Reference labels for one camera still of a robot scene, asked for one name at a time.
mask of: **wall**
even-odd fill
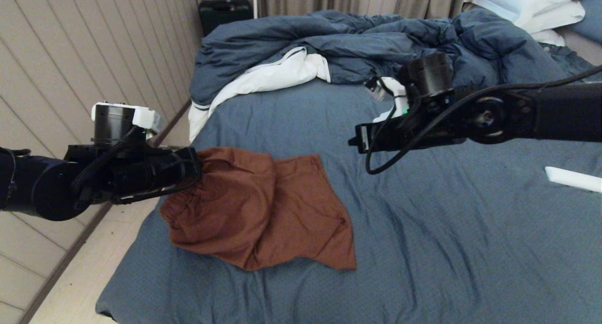
[[[98,101],[169,121],[189,98],[198,31],[196,0],[0,0],[0,146],[62,158],[90,142]],[[18,321],[98,210],[0,213],[0,322]]]
[[[566,46],[593,65],[602,65],[602,45],[581,36],[567,27],[556,30],[565,39]]]

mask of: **blue comforter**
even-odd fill
[[[328,58],[337,82],[435,50],[454,61],[456,84],[563,76],[528,35],[487,11],[432,21],[326,11],[220,26],[198,53],[194,100],[208,104],[233,77],[299,43]],[[468,141],[411,151],[372,176],[347,140],[389,108],[363,86],[315,79],[228,100],[193,142],[274,158],[319,153],[352,220],[357,270],[299,258],[245,272],[174,247],[155,210],[96,311],[121,324],[599,323],[600,195],[550,183],[544,167],[599,176],[600,144]],[[390,156],[376,153],[374,165]]]
[[[203,46],[190,86],[193,101],[202,106],[250,67],[278,60],[297,46],[327,59],[334,84],[394,76],[401,65],[435,52],[445,52],[453,61],[455,86],[488,87],[564,77],[527,32],[486,9],[467,11],[453,20],[337,11],[271,16],[220,25],[203,40]]]

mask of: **mattress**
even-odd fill
[[[600,195],[548,182],[544,167],[600,176],[602,145],[468,141],[370,176],[347,141],[389,108],[315,79],[228,100],[192,144],[318,153],[352,220],[357,270],[298,258],[245,272],[187,252],[170,244],[162,199],[96,311],[121,324],[600,322]]]

